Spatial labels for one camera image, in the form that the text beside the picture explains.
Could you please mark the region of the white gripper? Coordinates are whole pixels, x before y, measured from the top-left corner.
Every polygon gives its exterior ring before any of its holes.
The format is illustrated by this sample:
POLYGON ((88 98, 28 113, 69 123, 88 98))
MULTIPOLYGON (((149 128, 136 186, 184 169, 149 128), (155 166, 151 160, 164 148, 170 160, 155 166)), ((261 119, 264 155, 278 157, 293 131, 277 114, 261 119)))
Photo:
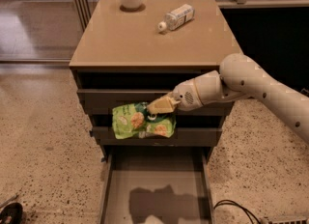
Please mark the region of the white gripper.
POLYGON ((172 113, 176 107, 182 111, 191 111, 202 106, 194 80, 186 80, 175 87, 172 96, 165 95, 147 105, 151 114, 172 113))

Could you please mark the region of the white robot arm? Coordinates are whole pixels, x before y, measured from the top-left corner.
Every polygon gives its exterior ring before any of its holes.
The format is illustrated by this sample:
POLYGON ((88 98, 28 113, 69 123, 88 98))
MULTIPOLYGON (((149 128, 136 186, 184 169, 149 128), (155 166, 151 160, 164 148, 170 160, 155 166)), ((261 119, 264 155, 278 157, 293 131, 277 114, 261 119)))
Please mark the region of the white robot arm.
POLYGON ((152 114, 191 111, 215 102, 255 98, 309 143, 309 97, 272 78, 243 54, 224 58, 219 70, 177 85, 173 91, 148 104, 152 114))

